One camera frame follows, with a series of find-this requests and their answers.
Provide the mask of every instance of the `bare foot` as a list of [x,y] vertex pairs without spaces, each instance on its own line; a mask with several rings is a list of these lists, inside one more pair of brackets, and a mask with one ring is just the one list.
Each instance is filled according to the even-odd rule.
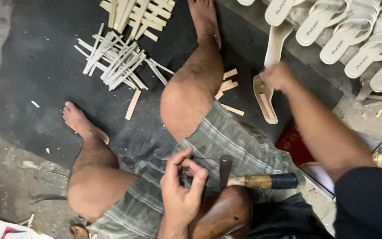
[[213,0],[188,0],[188,5],[197,32],[197,42],[201,43],[207,37],[214,38],[220,49],[222,43]]
[[75,104],[70,101],[65,103],[63,110],[63,119],[66,124],[74,131],[78,132],[82,138],[98,137],[101,138],[105,144],[109,144],[110,138],[101,129],[93,125],[85,116],[85,114]]

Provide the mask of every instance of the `striped shorts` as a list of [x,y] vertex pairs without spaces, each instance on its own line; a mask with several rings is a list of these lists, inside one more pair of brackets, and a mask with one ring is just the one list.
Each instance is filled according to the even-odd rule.
[[[177,145],[175,153],[187,147],[193,148],[193,160],[209,171],[205,197],[219,191],[219,158],[224,154],[234,157],[232,177],[296,173],[297,189],[252,190],[254,203],[280,202],[305,187],[305,179],[289,153],[276,149],[261,134],[250,133],[218,101],[194,133]],[[169,157],[156,151],[147,166],[139,171],[139,179],[90,229],[115,239],[157,238],[164,212],[160,179]],[[190,187],[191,178],[184,176],[181,183]]]

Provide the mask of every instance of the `black mat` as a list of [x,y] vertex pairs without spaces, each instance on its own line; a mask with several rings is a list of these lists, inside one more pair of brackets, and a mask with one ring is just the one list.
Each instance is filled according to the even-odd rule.
[[[77,37],[93,44],[91,35],[101,22],[107,22],[108,13],[98,4],[98,0],[18,1],[3,46],[0,137],[67,168],[72,166],[82,142],[63,121],[61,111],[66,100],[80,106],[92,122],[109,134],[110,148],[130,166],[145,160],[156,148],[170,149],[175,145],[159,114],[164,85],[146,64],[135,72],[149,90],[142,92],[131,121],[124,117],[133,90],[122,85],[109,92],[99,79],[101,71],[96,70],[93,77],[82,74],[85,58],[73,46]],[[263,69],[268,36],[229,9],[218,5],[217,10],[225,71],[237,68],[239,73],[233,78],[239,86],[226,91],[220,101],[245,111],[243,117],[237,118],[275,142],[291,118],[289,105],[281,93],[275,93],[273,104],[279,123],[269,125],[252,91],[252,77]],[[177,71],[197,47],[186,1],[177,1],[167,22],[163,32],[154,31],[158,42],[144,36],[139,43],[150,57]],[[327,80],[287,52],[283,59],[329,108],[338,103],[342,93]]]

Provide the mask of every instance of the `hairy leg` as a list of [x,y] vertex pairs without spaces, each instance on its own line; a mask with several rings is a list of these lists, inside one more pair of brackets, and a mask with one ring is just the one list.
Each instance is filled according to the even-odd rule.
[[222,84],[221,41],[213,0],[188,0],[198,48],[163,91],[160,115],[179,143],[207,115]]
[[83,138],[69,181],[67,200],[78,214],[90,222],[97,220],[116,203],[138,178],[119,169],[116,155],[107,147],[109,137],[76,108],[66,102],[63,118]]

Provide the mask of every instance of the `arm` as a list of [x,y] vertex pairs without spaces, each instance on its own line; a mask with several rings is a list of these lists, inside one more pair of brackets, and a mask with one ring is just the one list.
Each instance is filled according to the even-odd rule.
[[[200,209],[209,172],[187,159],[191,152],[192,148],[181,150],[167,162],[160,181],[165,210],[157,239],[188,239],[188,225]],[[179,184],[182,171],[194,177],[191,188]]]
[[285,63],[269,67],[263,77],[287,96],[306,147],[334,182],[353,168],[376,167],[364,142],[307,91]]

